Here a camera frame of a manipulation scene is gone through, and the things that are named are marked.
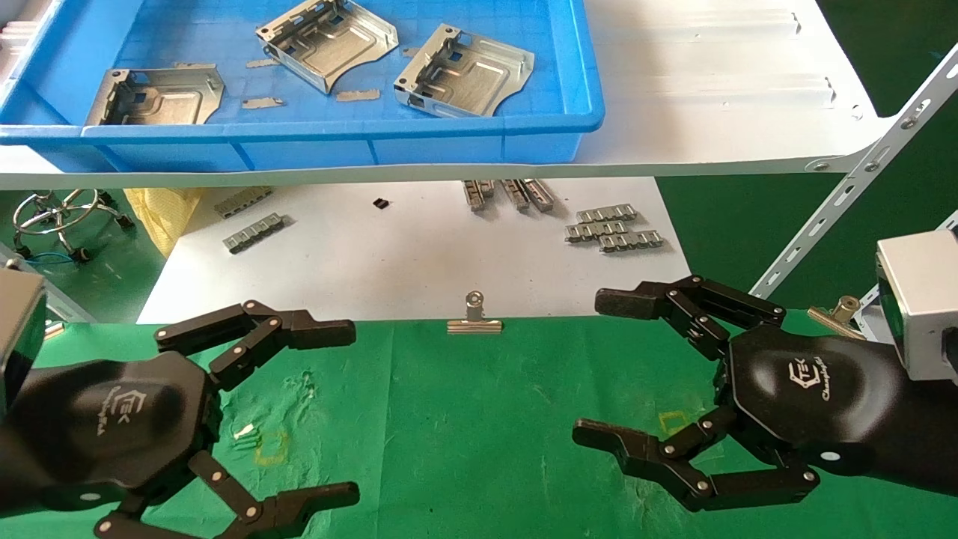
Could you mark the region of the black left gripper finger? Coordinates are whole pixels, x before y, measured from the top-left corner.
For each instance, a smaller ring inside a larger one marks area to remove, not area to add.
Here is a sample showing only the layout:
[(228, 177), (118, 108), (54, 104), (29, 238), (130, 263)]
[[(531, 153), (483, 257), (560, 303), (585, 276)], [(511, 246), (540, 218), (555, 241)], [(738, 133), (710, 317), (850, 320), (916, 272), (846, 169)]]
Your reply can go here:
[(198, 315), (155, 332), (159, 351), (185, 357), (229, 344), (209, 364), (212, 384), (223, 392), (235, 389), (285, 348), (315, 350), (356, 342), (350, 320), (318, 321), (305, 309), (274, 310), (249, 300)]

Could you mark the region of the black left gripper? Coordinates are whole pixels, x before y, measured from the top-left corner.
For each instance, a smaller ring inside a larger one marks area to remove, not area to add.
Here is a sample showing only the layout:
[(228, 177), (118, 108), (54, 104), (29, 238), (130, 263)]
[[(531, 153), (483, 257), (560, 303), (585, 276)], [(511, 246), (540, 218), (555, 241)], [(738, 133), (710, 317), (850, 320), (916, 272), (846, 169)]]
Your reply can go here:
[(209, 453), (220, 422), (218, 380), (178, 352), (35, 368), (22, 388), (22, 511), (122, 501), (96, 524), (96, 537), (192, 538), (141, 515), (196, 477), (235, 514), (216, 537), (296, 538), (316, 513), (359, 502), (351, 481), (257, 501)]

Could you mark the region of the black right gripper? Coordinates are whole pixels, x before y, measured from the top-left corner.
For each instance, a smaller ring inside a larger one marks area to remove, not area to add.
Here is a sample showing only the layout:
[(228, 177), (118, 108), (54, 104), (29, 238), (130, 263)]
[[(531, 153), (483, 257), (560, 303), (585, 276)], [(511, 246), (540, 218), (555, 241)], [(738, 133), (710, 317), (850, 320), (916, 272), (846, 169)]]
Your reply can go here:
[[(732, 407), (716, 407), (666, 440), (587, 418), (573, 427), (574, 443), (612, 454), (624, 475), (656, 482), (687, 511), (797, 504), (820, 484), (810, 466), (919, 481), (909, 434), (917, 400), (893, 347), (787, 333), (779, 328), (783, 307), (698, 274), (599, 289), (595, 310), (664, 320), (709, 361), (727, 356)], [(750, 330), (729, 342), (722, 322)], [(728, 436), (771, 468), (708, 475), (692, 465)]]

